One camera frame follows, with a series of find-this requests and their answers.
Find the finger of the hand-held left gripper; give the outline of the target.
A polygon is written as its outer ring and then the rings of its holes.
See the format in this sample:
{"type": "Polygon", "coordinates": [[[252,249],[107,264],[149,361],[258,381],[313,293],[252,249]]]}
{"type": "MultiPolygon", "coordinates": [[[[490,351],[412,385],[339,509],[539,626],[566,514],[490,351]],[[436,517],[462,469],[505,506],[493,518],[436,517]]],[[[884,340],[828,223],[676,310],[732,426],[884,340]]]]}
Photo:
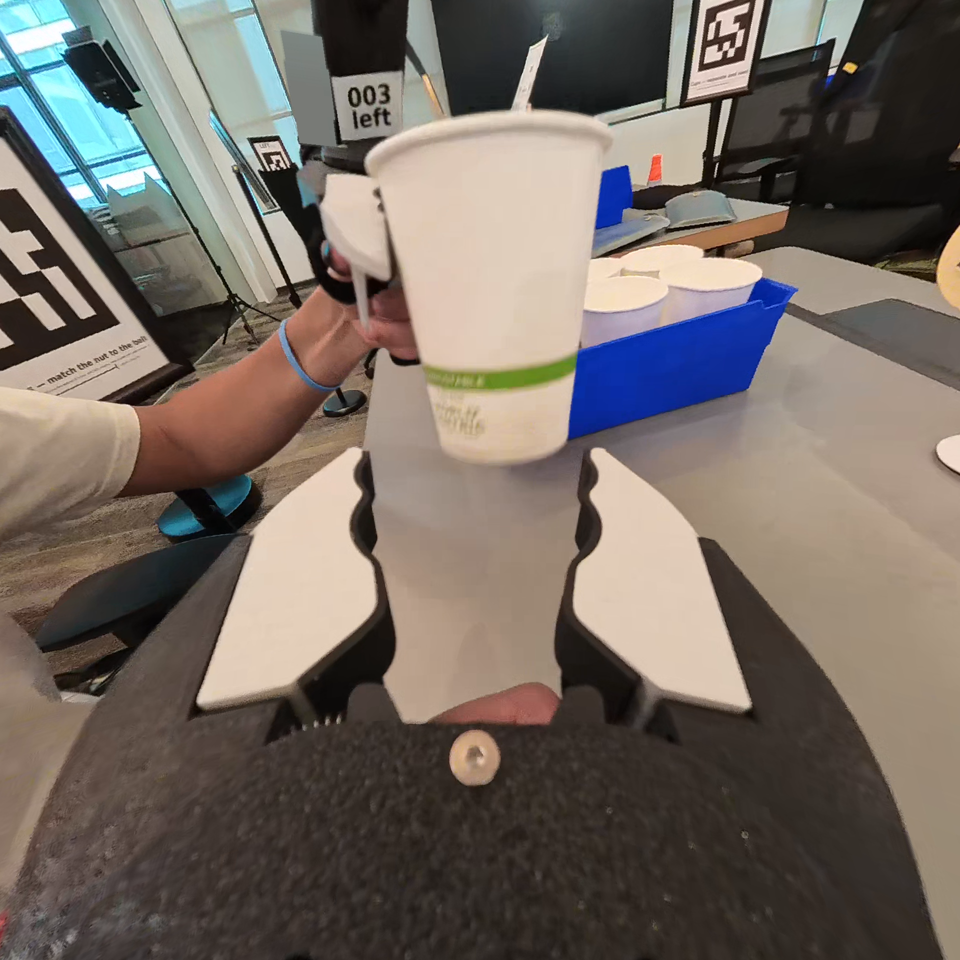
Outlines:
{"type": "Polygon", "coordinates": [[[359,323],[368,332],[368,280],[388,284],[394,277],[394,255],[377,182],[361,174],[329,174],[320,220],[331,246],[350,266],[359,323]]]}

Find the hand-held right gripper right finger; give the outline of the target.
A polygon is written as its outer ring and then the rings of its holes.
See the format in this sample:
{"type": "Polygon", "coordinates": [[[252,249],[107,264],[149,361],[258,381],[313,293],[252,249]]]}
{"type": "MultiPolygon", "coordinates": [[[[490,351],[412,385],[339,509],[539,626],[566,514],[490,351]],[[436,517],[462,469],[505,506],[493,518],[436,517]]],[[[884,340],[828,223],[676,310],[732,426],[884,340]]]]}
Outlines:
{"type": "Polygon", "coordinates": [[[654,486],[600,447],[582,456],[577,552],[554,652],[555,723],[646,727],[664,705],[753,708],[700,539],[654,486]]]}

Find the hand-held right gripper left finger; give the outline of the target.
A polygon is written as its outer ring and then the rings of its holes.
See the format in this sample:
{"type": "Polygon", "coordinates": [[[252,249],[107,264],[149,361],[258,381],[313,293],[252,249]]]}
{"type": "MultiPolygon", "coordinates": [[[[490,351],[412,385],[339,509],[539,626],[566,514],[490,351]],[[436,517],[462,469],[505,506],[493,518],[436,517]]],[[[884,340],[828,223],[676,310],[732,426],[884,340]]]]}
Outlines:
{"type": "Polygon", "coordinates": [[[250,537],[197,709],[283,702],[301,725],[347,718],[354,690],[383,684],[396,632],[374,552],[369,453],[352,447],[286,495],[250,537]]]}

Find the blue plastic bin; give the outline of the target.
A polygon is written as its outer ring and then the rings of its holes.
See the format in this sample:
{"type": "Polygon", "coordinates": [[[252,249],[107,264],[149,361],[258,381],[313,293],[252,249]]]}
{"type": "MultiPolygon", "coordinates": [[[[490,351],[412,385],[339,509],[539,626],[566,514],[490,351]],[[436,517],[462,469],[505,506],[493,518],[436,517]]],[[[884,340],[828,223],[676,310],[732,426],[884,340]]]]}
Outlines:
{"type": "Polygon", "coordinates": [[[628,165],[606,169],[601,175],[594,229],[600,231],[620,224],[624,211],[633,208],[633,193],[628,165]]]}
{"type": "Polygon", "coordinates": [[[581,349],[568,438],[747,391],[797,291],[762,278],[742,305],[581,349]]]}

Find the person's left forearm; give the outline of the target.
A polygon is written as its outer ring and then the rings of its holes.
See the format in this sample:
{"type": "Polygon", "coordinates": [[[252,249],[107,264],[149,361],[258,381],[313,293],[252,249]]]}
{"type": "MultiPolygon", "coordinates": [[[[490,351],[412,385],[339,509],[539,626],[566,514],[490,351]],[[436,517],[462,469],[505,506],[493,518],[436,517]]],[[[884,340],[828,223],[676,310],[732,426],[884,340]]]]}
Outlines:
{"type": "Polygon", "coordinates": [[[139,445],[119,496],[206,488],[246,474],[278,453],[327,397],[294,376],[274,334],[169,401],[133,407],[139,445]]]}

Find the person's left hand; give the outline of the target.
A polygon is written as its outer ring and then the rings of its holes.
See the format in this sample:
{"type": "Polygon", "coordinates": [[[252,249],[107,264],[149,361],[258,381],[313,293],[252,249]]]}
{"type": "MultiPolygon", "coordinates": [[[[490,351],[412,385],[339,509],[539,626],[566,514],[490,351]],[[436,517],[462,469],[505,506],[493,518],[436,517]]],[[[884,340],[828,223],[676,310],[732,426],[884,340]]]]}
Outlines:
{"type": "MultiPolygon", "coordinates": [[[[353,290],[351,267],[331,250],[330,273],[348,282],[353,290]]],[[[420,361],[410,311],[402,288],[395,278],[388,284],[369,279],[369,330],[362,328],[355,303],[342,304],[318,284],[289,320],[289,337],[301,365],[320,383],[344,381],[370,351],[385,350],[399,363],[420,361]]]]}

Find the person's right hand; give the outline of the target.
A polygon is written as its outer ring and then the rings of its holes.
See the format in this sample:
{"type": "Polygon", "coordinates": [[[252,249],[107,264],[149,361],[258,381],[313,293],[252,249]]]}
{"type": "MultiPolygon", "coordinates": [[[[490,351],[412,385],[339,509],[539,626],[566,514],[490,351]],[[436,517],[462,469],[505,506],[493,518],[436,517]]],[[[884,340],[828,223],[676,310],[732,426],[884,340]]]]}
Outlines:
{"type": "Polygon", "coordinates": [[[561,698],[539,682],[525,682],[483,697],[460,703],[431,719],[435,724],[460,726],[546,726],[560,706],[561,698]]]}

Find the teal stool base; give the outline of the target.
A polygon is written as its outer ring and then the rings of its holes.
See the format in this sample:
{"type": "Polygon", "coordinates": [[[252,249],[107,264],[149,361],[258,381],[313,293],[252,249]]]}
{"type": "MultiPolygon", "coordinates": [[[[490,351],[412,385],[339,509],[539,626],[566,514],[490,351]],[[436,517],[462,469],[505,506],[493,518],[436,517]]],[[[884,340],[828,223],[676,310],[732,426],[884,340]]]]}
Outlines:
{"type": "Polygon", "coordinates": [[[258,511],[263,494],[248,475],[208,487],[178,490],[157,520],[172,544],[238,532],[258,511]]]}

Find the blue wristband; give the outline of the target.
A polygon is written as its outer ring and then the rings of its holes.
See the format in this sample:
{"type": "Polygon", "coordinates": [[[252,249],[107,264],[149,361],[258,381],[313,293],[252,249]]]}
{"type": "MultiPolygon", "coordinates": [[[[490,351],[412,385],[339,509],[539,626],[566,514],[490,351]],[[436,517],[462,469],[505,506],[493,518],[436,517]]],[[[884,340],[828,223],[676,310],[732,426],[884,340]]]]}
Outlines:
{"type": "Polygon", "coordinates": [[[283,354],[284,359],[286,360],[287,365],[298,379],[298,381],[307,389],[312,391],[314,394],[324,394],[330,395],[336,393],[338,390],[343,390],[344,382],[341,381],[335,385],[328,385],[321,383],[312,377],[307,370],[303,367],[300,358],[294,350],[294,346],[289,337],[288,324],[293,317],[284,318],[277,330],[277,338],[279,341],[279,346],[283,354]]]}

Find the white paper strip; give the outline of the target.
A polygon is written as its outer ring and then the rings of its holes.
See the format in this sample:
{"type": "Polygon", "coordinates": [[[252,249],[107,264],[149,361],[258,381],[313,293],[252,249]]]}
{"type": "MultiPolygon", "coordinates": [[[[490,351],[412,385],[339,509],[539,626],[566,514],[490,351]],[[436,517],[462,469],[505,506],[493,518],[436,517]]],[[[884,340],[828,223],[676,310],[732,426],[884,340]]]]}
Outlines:
{"type": "Polygon", "coordinates": [[[548,36],[544,36],[532,44],[527,51],[523,69],[510,104],[510,109],[514,112],[523,113],[531,110],[531,96],[546,52],[547,43],[548,36]]]}

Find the cream shirt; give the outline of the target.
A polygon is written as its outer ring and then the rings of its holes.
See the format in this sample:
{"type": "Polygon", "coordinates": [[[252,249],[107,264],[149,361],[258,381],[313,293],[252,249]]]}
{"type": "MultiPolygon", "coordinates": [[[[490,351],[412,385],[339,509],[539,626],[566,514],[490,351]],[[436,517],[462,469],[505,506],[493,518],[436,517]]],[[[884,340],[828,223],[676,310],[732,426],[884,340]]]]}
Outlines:
{"type": "MultiPolygon", "coordinates": [[[[133,473],[139,441],[131,407],[3,388],[2,542],[84,516],[113,499],[133,473]]],[[[2,614],[2,906],[89,714],[87,705],[64,702],[34,640],[2,614]]]]}

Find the grey pouch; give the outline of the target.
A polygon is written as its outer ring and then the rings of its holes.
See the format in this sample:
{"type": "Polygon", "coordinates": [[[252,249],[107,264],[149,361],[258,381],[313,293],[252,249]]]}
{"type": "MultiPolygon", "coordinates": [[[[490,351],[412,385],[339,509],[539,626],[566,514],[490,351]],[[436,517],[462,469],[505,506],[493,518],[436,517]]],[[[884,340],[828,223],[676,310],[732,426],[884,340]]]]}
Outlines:
{"type": "Polygon", "coordinates": [[[669,218],[661,211],[624,210],[620,222],[594,230],[591,258],[604,258],[662,234],[669,227],[669,218]]]}
{"type": "Polygon", "coordinates": [[[738,220],[730,199],[713,189],[691,190],[667,199],[664,217],[672,231],[724,225],[738,220]]]}

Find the large framed marker poster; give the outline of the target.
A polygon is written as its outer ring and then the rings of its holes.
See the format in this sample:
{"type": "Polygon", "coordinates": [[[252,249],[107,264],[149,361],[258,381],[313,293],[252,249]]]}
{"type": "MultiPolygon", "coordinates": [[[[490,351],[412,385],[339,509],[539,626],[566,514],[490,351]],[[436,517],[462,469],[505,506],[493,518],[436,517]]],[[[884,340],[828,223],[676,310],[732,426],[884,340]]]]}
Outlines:
{"type": "Polygon", "coordinates": [[[2,386],[137,404],[193,371],[106,240],[2,107],[2,386]]]}

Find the wood-edged table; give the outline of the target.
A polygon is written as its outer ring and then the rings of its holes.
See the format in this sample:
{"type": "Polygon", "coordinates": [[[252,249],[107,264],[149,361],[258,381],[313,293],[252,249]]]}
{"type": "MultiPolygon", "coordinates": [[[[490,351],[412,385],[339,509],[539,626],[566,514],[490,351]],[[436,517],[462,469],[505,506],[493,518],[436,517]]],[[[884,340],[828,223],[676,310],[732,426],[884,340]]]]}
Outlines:
{"type": "Polygon", "coordinates": [[[704,251],[716,251],[778,233],[786,226],[789,208],[785,205],[741,198],[731,198],[730,203],[738,217],[736,222],[684,230],[667,228],[661,234],[617,250],[607,257],[621,258],[638,248],[666,244],[685,244],[700,247],[704,251]]]}

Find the black wall screen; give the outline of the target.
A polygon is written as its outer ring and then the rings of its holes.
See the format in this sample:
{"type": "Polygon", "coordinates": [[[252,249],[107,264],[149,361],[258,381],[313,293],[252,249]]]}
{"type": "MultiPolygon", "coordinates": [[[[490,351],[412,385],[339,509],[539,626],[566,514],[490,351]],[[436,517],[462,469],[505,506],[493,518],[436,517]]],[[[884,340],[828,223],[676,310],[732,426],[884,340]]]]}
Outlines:
{"type": "Polygon", "coordinates": [[[452,113],[510,108],[529,48],[546,40],[530,102],[587,115],[666,96],[671,1],[434,1],[452,113]]]}

